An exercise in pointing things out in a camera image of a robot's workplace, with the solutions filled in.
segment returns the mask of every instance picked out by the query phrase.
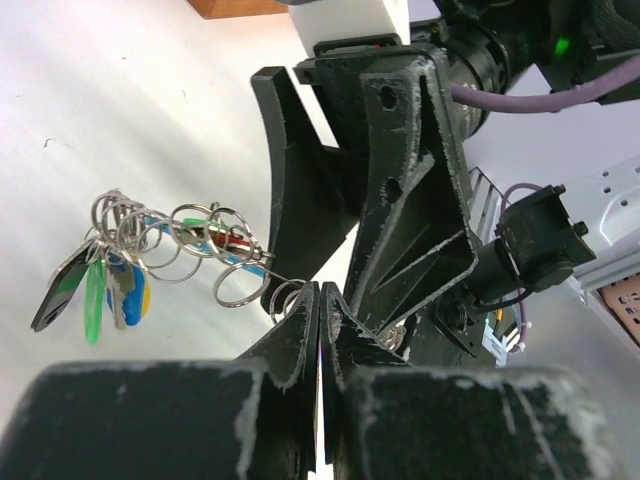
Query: bolt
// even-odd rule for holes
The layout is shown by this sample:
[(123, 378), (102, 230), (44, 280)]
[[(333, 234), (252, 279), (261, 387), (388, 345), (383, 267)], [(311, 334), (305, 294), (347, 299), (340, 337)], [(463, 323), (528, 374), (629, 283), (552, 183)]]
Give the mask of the bolt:
[(589, 227), (584, 222), (578, 222), (573, 226), (573, 231), (576, 232), (576, 235), (579, 237), (584, 237), (587, 233), (589, 233)]

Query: green key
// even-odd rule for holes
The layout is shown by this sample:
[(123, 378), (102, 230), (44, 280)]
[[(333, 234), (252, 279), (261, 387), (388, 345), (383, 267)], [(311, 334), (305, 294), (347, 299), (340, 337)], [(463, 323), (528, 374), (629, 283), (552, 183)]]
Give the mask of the green key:
[(102, 328), (102, 304), (107, 288), (104, 260), (99, 259), (89, 266), (87, 295), (84, 300), (84, 334), (89, 345), (95, 345)]

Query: white surface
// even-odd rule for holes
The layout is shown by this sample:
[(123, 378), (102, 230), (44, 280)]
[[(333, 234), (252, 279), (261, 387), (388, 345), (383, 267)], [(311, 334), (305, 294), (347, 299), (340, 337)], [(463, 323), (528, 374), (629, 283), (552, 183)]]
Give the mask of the white surface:
[(321, 41), (396, 33), (410, 43), (407, 0), (322, 0), (289, 7), (307, 54)]
[[(182, 0), (3, 2), (0, 428), (23, 389), (51, 363), (232, 358), (267, 331), (257, 305), (224, 310), (213, 303), (217, 266), (183, 285), (153, 283), (141, 325), (129, 332), (105, 325), (96, 347), (84, 343), (82, 291), (43, 333), (29, 324), (49, 274), (84, 235), (89, 204), (110, 188), (165, 211), (221, 201), (242, 212), (266, 242), (269, 161), (249, 78), (264, 65), (294, 65), (304, 56), (287, 16), (203, 21)], [(545, 89), (535, 73), (517, 88)], [(317, 107), (312, 115), (319, 118)], [(564, 181), (640, 152), (639, 121), (637, 102), (493, 115), (466, 150), (501, 190), (517, 181)], [(54, 140), (43, 148), (47, 138)], [(342, 283), (348, 256), (342, 249), (318, 278)], [(238, 281), (226, 293), (253, 286)], [(582, 374), (607, 408), (629, 470), (640, 472), (637, 357), (572, 290), (529, 303), (534, 329), (518, 361)]]

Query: keychain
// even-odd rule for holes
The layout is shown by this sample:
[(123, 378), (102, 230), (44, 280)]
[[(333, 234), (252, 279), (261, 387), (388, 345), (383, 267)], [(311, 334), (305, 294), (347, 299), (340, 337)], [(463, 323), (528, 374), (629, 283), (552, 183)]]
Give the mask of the keychain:
[[(206, 218), (176, 220), (182, 211), (193, 210)], [(237, 224), (226, 225), (221, 216), (230, 215)], [(151, 210), (142, 203), (111, 190), (100, 195), (91, 206), (92, 228), (80, 247), (52, 274), (45, 295), (31, 328), (41, 332), (60, 316), (73, 295), (87, 277), (84, 330), (87, 343), (95, 345), (102, 330), (102, 313), (106, 301), (117, 330), (127, 330), (140, 323), (147, 314), (151, 300), (149, 279), (166, 283), (180, 283), (193, 277), (204, 259), (216, 259), (226, 268), (213, 284), (215, 300), (228, 308), (241, 307), (259, 298), (268, 288), (271, 277), (284, 283), (271, 299), (270, 316), (275, 324), (274, 305), (278, 294), (288, 291), (285, 305), (289, 305), (305, 283), (289, 280), (269, 270), (273, 254), (262, 248), (242, 215), (233, 209), (212, 204), (188, 204), (176, 208), (171, 215)], [(173, 257), (159, 265), (145, 260), (163, 238), (170, 238), (176, 247)], [(171, 265), (181, 253), (196, 259), (194, 268), (181, 278), (163, 278), (157, 272)], [(250, 295), (234, 301), (219, 297), (222, 283), (234, 272), (245, 270), (262, 279), (260, 287)]]

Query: purple cable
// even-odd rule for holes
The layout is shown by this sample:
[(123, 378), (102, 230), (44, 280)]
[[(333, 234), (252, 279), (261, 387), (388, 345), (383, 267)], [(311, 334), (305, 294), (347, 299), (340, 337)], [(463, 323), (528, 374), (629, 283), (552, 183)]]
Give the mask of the purple cable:
[[(515, 185), (510, 186), (504, 195), (502, 196), (502, 205), (500, 205), (500, 215), (504, 213), (507, 209), (507, 201), (509, 197), (513, 195), (513, 192), (517, 190), (533, 190), (537, 192), (538, 190), (542, 190), (540, 185), (536, 185), (535, 183), (516, 183)], [(524, 293), (523, 289), (518, 289), (518, 295), (522, 295)], [(527, 332), (529, 331), (529, 326), (527, 323), (527, 309), (524, 307), (524, 301), (518, 302), (518, 307), (520, 308), (520, 340), (518, 343), (514, 345), (509, 353), (516, 353), (518, 350), (524, 351), (525, 342), (527, 340)]]
[(601, 77), (563, 92), (516, 97), (483, 92), (451, 83), (451, 93), (453, 100), (457, 103), (490, 112), (555, 113), (565, 108), (593, 102), (639, 78), (640, 55), (637, 55)]

